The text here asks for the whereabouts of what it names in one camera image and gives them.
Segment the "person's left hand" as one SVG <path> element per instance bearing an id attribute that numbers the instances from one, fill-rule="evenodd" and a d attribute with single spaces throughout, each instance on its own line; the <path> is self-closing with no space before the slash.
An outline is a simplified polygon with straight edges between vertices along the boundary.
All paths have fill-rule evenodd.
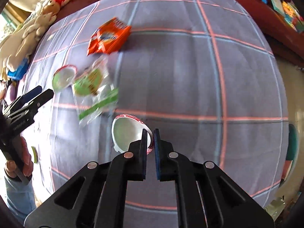
<path id="1" fill-rule="evenodd" d="M 29 178 L 33 172 L 33 162 L 31 159 L 31 154 L 28 151 L 27 142 L 24 137 L 20 136 L 21 141 L 21 159 L 17 160 L 17 163 L 14 160 L 6 160 L 4 170 L 7 176 L 11 179 L 17 178 L 16 170 L 19 169 L 23 175 Z"/>

